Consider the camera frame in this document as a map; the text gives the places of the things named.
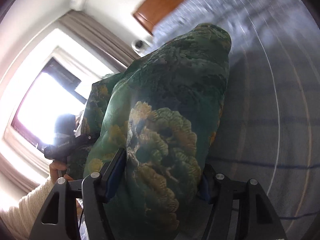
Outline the left hand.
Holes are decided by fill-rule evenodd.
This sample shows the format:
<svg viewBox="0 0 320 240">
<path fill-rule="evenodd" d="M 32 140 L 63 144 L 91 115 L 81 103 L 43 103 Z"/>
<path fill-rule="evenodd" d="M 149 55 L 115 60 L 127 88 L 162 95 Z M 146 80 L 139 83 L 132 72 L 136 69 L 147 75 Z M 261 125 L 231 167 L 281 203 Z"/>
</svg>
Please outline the left hand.
<svg viewBox="0 0 320 240">
<path fill-rule="evenodd" d="M 67 170 L 67 165 L 59 160 L 54 160 L 49 165 L 49 171 L 50 171 L 50 180 L 53 184 L 56 183 L 56 181 L 62 177 L 60 174 L 62 172 L 65 172 Z"/>
</svg>

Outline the cream knit sleeve forearm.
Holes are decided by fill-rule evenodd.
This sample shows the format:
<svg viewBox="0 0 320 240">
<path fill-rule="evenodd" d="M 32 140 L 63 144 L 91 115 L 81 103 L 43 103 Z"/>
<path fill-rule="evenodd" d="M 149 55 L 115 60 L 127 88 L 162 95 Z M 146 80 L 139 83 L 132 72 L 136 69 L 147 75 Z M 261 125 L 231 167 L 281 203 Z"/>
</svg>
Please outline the cream knit sleeve forearm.
<svg viewBox="0 0 320 240">
<path fill-rule="evenodd" d="M 45 183 L 22 197 L 17 204 L 1 210 L 1 219 L 15 239 L 29 239 L 33 224 L 53 186 L 48 178 Z"/>
</svg>

